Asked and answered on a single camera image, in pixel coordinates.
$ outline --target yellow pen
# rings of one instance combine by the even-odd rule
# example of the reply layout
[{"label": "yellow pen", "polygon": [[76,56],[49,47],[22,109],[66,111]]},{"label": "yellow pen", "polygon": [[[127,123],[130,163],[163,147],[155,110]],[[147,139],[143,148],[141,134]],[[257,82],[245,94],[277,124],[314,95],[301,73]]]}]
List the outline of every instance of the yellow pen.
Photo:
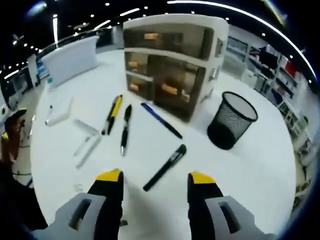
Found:
[{"label": "yellow pen", "polygon": [[115,103],[115,106],[114,106],[114,109],[112,111],[112,114],[111,114],[111,117],[110,117],[110,120],[109,120],[109,125],[108,125],[108,130],[107,130],[107,134],[109,135],[110,132],[111,132],[111,129],[114,125],[114,122],[115,122],[115,119],[116,119],[116,116],[119,112],[119,108],[121,106],[121,103],[122,103],[122,95],[120,95],[117,100],[116,100],[116,103]]}]

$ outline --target black pen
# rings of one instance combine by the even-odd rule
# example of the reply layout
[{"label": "black pen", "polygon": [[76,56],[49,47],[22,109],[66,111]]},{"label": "black pen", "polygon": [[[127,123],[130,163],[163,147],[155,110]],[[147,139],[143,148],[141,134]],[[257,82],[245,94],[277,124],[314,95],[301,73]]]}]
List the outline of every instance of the black pen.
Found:
[{"label": "black pen", "polygon": [[129,134],[129,120],[131,117],[132,106],[131,104],[126,108],[124,113],[124,128],[121,138],[121,155],[124,156],[127,148],[128,134]]},{"label": "black pen", "polygon": [[150,179],[150,181],[143,187],[143,190],[148,192],[159,179],[172,168],[187,152],[186,145],[182,144],[169,158],[168,161],[160,168],[160,170]]}]

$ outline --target white table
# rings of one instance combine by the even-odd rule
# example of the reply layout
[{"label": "white table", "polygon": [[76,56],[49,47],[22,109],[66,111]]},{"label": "white table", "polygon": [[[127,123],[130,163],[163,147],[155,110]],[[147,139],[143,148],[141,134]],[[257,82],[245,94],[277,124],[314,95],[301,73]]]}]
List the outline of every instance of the white table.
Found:
[{"label": "white table", "polygon": [[[191,125],[153,107],[182,135],[178,139],[144,108],[141,100],[128,93],[124,52],[99,54],[100,66],[78,75],[49,92],[46,86],[36,111],[30,149],[31,170],[36,196],[48,224],[56,210],[79,191],[86,192],[95,177],[114,168],[125,176],[123,217],[119,239],[191,239],[187,176],[198,170],[209,174],[223,194],[231,195],[255,216],[255,224],[265,233],[279,233],[293,206],[296,186],[294,152],[280,112],[259,93],[221,73],[214,96],[206,100],[206,111]],[[204,133],[213,119],[225,90],[244,96],[256,108],[258,121],[250,126],[232,150],[214,146]],[[123,102],[110,136],[100,144],[81,169],[73,157],[86,135],[74,124],[79,119],[102,130],[116,95]],[[46,127],[49,105],[54,95],[73,96],[70,118]],[[132,104],[128,149],[121,157],[120,142],[124,112]],[[143,186],[179,147],[187,153],[149,192]]]}]

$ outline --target cable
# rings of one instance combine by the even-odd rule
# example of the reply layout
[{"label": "cable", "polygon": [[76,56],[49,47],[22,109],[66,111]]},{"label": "cable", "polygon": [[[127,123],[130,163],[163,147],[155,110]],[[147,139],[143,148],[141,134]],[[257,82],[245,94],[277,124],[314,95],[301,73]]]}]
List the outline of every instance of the cable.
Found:
[{"label": "cable", "polygon": [[12,174],[16,175],[16,176],[30,176],[31,175],[31,173],[24,174],[24,173],[15,173],[15,172],[13,172]]}]

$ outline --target black marker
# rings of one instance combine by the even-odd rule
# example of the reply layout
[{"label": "black marker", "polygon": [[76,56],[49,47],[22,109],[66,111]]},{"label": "black marker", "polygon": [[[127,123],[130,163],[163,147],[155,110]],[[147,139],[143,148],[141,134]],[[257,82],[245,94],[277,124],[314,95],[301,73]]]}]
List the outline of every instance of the black marker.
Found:
[{"label": "black marker", "polygon": [[143,190],[148,192],[159,179],[172,168],[187,152],[186,145],[182,144],[169,158],[168,161],[160,168],[160,170],[150,179],[150,181],[143,187]]}]

